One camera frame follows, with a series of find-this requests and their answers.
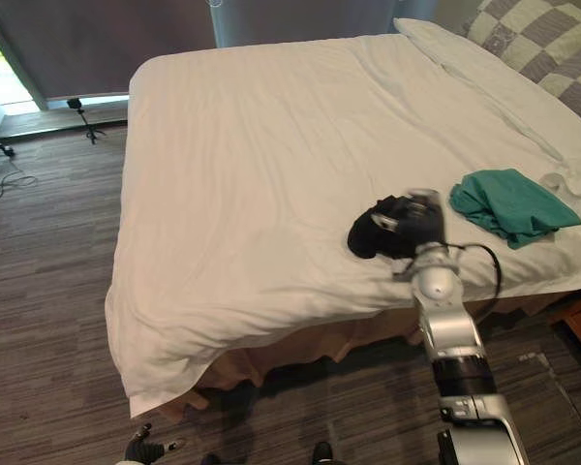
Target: tan bed skirt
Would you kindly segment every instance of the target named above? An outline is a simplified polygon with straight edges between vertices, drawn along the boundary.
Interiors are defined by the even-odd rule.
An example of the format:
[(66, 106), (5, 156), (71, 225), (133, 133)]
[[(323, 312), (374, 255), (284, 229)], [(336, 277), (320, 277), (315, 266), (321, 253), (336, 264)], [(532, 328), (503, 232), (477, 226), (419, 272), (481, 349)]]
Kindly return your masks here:
[[(540, 294), (500, 299), (492, 312), (509, 313), (521, 308), (533, 315), (568, 293)], [(485, 301), (468, 302), (466, 307), (476, 314)], [(353, 348), (390, 337), (403, 336), (409, 343), (421, 342), (415, 309), (381, 312), (373, 318), (351, 320), (302, 328), (266, 347), (234, 349), (217, 358), (204, 372), (195, 388), (155, 409), (171, 421), (183, 419), (185, 407), (203, 410), (208, 401), (198, 388), (230, 390), (244, 380), (262, 385), (269, 370), (294, 363), (309, 363), (323, 356), (342, 360)]]

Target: shoe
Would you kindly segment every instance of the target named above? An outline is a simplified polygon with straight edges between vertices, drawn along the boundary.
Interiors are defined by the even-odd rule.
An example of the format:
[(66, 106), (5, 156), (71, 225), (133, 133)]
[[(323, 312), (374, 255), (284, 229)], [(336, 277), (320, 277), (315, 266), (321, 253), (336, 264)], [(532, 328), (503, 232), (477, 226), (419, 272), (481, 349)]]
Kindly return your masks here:
[(208, 453), (200, 462), (200, 465), (220, 465), (222, 460), (214, 453)]
[(330, 462), (333, 460), (333, 450), (329, 443), (318, 443), (312, 452), (312, 465), (318, 465), (323, 462)]

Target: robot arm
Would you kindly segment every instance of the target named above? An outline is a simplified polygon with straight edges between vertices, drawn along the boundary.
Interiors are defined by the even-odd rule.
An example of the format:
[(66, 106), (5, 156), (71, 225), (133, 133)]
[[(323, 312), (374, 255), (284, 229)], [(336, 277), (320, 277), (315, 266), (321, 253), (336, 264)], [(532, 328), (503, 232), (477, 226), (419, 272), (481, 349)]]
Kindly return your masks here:
[(375, 215), (382, 229), (416, 241), (416, 258), (408, 270), (419, 310), (424, 347), (440, 392), (442, 420), (451, 427), (439, 433), (443, 465), (529, 464), (512, 415), (486, 360), (473, 318), (463, 305), (458, 266), (444, 245), (443, 215), (435, 191), (411, 191), (411, 215), (393, 219)]

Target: white bedsheet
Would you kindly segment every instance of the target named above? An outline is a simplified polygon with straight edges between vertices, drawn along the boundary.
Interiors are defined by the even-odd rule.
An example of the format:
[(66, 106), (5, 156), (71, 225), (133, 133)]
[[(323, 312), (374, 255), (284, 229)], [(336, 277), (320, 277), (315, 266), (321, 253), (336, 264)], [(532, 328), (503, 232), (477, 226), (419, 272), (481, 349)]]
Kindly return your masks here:
[[(425, 54), (430, 41), (414, 41), (198, 51), (134, 75), (106, 302), (132, 416), (193, 387), (229, 349), (409, 307), (387, 260), (346, 247), (376, 199), (430, 187), (445, 204), (455, 182), (481, 169), (535, 180), (576, 171), (581, 121), (557, 99), (479, 47), (439, 50), (458, 56), (453, 74)], [(516, 98), (500, 97), (504, 89)], [(513, 251), (444, 213), (450, 241), (496, 251), (503, 296), (581, 288), (581, 226)], [(470, 253), (462, 266), (466, 299), (489, 297), (490, 261)]]

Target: tripod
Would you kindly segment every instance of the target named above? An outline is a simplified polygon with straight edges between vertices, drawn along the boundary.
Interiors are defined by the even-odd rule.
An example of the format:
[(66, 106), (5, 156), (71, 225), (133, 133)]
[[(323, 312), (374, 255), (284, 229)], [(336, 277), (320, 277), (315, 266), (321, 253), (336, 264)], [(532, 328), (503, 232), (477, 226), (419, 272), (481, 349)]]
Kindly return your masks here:
[(96, 129), (93, 125), (88, 123), (86, 117), (84, 116), (84, 110), (81, 107), (81, 101), (79, 99), (69, 99), (67, 101), (67, 105), (69, 106), (70, 109), (74, 109), (75, 111), (77, 111), (77, 114), (81, 116), (81, 120), (84, 122), (84, 126), (86, 127), (86, 137), (90, 139), (90, 142), (93, 145), (95, 144), (95, 140), (98, 139), (97, 134), (101, 134), (102, 136), (106, 135), (106, 133), (99, 129)]

